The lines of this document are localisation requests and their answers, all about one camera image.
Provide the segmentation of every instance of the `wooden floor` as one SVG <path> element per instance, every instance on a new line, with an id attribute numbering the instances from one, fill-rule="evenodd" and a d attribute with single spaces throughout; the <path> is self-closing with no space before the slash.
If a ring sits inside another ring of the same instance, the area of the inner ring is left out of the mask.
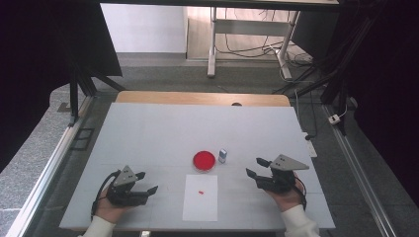
<path id="1" fill-rule="evenodd" d="M 274 10 L 257 10 L 257 9 L 234 9 L 234 8 L 217 8 L 216 15 L 219 19 L 237 19 L 249 21 L 276 21 L 287 22 L 288 18 L 293 15 L 289 11 Z M 188 59 L 208 60 L 210 51 L 210 8 L 208 7 L 188 7 Z M 269 52 L 263 54 L 263 48 L 270 48 L 269 45 L 281 46 L 283 38 L 281 37 L 261 37 L 261 36 L 239 36 L 218 34 L 215 37 L 215 46 L 218 49 L 216 59 L 252 59 L 252 60 L 277 60 L 276 56 Z M 244 56 L 234 55 L 229 52 L 234 50 L 243 50 L 249 48 L 257 48 L 255 50 L 237 52 Z M 290 43 L 290 57 L 296 54 L 304 53 L 298 46 Z"/>

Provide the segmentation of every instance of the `power adapter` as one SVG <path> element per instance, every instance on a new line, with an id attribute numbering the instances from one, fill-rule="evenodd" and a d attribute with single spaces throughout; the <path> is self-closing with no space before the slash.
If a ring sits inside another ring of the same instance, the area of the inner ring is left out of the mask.
<path id="1" fill-rule="evenodd" d="M 334 116 L 332 116 L 332 117 L 329 117 L 329 122 L 331 123 L 331 124 L 336 124 L 336 123 L 338 123 L 340 121 L 340 119 L 339 119 L 339 117 L 337 116 L 337 115 L 334 115 Z"/>

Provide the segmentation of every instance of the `white sleeve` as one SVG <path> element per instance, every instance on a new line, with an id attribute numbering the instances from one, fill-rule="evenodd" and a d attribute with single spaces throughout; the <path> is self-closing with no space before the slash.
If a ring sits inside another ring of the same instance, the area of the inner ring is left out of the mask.
<path id="1" fill-rule="evenodd" d="M 281 213 L 286 225 L 286 237 L 319 237 L 317 223 L 309 219 L 302 208 L 297 205 Z"/>
<path id="2" fill-rule="evenodd" d="M 111 237 L 114 227 L 115 224 L 95 215 L 86 233 L 79 237 Z"/>

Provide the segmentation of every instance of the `person's arm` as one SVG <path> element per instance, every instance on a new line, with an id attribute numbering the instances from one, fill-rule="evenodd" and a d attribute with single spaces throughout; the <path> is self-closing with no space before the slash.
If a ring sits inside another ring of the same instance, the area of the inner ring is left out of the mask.
<path id="1" fill-rule="evenodd" d="M 121 216 L 132 208 L 132 206 L 118 207 L 112 205 L 106 198 L 107 191 L 108 189 L 102 191 L 92 223 L 86 233 L 79 237 L 111 237 L 112 231 Z"/>
<path id="2" fill-rule="evenodd" d="M 298 180 L 295 181 L 296 187 L 302 191 L 302 184 Z M 295 190 L 280 195 L 269 191 L 265 192 L 274 199 L 281 211 L 281 216 L 287 229 L 287 237 L 320 236 L 317 223 L 306 216 L 301 205 L 301 197 Z"/>

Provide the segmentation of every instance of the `wooden desk edge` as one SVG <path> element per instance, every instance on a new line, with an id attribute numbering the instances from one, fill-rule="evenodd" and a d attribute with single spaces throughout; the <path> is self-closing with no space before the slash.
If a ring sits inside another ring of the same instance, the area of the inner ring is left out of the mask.
<path id="1" fill-rule="evenodd" d="M 231 106 L 233 103 L 240 103 L 242 106 L 256 107 L 289 107 L 291 105 L 288 97 L 284 95 L 155 91 L 122 91 L 119 92 L 116 102 L 212 106 Z"/>

